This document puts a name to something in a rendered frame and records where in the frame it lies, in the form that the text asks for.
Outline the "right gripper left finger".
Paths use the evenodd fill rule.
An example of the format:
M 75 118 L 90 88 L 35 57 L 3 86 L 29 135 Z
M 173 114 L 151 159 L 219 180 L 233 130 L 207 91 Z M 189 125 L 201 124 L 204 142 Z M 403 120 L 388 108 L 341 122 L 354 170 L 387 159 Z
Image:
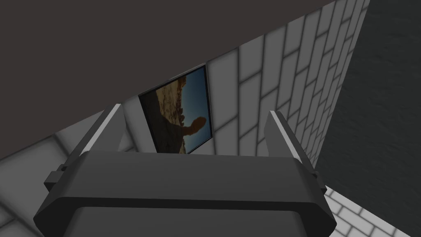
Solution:
M 88 151 L 117 151 L 125 130 L 125 116 L 121 104 L 108 106 L 84 135 L 61 170 Z

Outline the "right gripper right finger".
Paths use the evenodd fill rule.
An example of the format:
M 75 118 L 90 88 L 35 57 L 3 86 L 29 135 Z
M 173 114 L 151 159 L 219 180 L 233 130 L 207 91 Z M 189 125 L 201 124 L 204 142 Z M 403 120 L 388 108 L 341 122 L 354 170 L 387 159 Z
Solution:
M 268 112 L 264 136 L 270 157 L 295 158 L 314 177 L 317 177 L 317 172 L 314 170 L 307 154 L 280 111 L 271 110 Z

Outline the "framed landscape picture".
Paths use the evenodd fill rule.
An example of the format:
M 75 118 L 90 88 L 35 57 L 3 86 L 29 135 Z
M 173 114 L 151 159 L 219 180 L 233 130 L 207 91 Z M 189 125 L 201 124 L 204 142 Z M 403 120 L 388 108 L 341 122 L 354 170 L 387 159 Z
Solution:
M 206 65 L 138 95 L 157 153 L 190 154 L 213 137 Z

